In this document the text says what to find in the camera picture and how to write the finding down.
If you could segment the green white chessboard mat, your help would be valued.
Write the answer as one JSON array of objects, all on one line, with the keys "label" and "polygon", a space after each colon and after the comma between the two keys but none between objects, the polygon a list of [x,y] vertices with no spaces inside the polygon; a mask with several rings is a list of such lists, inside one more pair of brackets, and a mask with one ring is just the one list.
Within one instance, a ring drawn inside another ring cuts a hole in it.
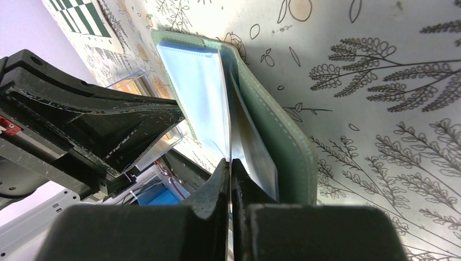
[{"label": "green white chessboard mat", "polygon": [[98,1],[45,0],[42,3],[72,41],[124,53],[122,44],[104,17]]}]

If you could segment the clear plastic card box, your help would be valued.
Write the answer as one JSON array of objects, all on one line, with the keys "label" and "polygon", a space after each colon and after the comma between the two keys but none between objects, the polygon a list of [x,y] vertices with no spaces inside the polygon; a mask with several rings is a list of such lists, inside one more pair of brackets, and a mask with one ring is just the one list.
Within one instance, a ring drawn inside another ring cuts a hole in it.
[{"label": "clear plastic card box", "polygon": [[[107,88],[138,96],[171,99],[164,87],[158,89],[154,86],[145,71],[137,71],[109,84]],[[137,160],[130,170],[132,173],[139,174],[151,167],[156,160],[174,148],[183,139],[183,133],[178,126],[166,129],[165,123],[156,122],[158,119],[160,119],[159,115],[140,122],[141,130],[148,135],[150,141],[155,141],[155,143]]]}]

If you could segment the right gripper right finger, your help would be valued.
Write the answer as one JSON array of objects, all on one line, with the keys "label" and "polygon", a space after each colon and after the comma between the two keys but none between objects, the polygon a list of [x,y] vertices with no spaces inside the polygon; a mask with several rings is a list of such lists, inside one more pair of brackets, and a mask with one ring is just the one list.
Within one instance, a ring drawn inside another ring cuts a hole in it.
[{"label": "right gripper right finger", "polygon": [[235,260],[405,260],[390,219],[372,207],[277,203],[234,159]]}]

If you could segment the floral tablecloth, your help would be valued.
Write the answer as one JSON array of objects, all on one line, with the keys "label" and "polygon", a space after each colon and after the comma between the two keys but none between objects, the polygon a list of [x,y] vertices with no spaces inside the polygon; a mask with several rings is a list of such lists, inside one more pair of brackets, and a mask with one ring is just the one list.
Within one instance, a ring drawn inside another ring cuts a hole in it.
[{"label": "floral tablecloth", "polygon": [[233,45],[311,140],[318,204],[385,212],[408,260],[460,260],[460,1],[99,1],[123,47],[83,40],[82,1],[44,1],[102,85],[170,93],[151,34]]}]

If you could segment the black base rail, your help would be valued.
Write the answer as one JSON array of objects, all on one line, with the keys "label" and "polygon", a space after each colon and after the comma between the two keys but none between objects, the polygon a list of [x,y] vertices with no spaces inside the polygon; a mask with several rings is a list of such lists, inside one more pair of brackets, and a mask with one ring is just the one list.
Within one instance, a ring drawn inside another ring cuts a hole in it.
[{"label": "black base rail", "polygon": [[190,194],[199,189],[211,177],[210,172],[174,148],[161,156],[160,162],[176,181],[181,181],[182,187]]}]

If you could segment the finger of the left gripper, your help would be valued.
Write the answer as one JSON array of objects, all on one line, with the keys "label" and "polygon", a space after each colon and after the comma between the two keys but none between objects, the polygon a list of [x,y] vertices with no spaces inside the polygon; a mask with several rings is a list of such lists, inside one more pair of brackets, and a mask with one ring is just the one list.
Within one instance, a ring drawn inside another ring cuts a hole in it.
[{"label": "finger of the left gripper", "polygon": [[27,49],[1,59],[1,114],[113,178],[155,143],[140,122],[159,115],[169,129],[184,119],[175,100],[86,83]]}]

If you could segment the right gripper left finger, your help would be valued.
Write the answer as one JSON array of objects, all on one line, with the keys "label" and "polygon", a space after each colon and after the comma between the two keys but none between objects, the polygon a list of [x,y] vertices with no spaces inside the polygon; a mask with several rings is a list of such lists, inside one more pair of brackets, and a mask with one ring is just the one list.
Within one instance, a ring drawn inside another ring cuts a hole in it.
[{"label": "right gripper left finger", "polygon": [[76,204],[52,224],[37,260],[225,260],[229,163],[179,204]]}]

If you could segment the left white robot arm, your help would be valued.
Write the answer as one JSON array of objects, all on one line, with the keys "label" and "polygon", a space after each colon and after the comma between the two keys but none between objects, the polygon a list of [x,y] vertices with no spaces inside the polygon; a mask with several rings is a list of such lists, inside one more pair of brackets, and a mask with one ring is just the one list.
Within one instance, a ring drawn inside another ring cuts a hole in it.
[{"label": "left white robot arm", "polygon": [[1,260],[33,260],[73,205],[131,204],[184,116],[174,100],[92,85],[24,49],[1,59]]}]

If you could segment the green leather card holder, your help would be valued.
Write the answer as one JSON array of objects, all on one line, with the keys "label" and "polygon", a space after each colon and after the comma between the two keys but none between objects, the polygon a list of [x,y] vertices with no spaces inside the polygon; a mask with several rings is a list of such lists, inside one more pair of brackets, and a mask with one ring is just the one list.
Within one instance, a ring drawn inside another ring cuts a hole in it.
[{"label": "green leather card holder", "polygon": [[219,40],[151,34],[173,95],[194,136],[242,162],[250,179],[282,204],[315,205],[317,157],[307,136],[243,61]]}]

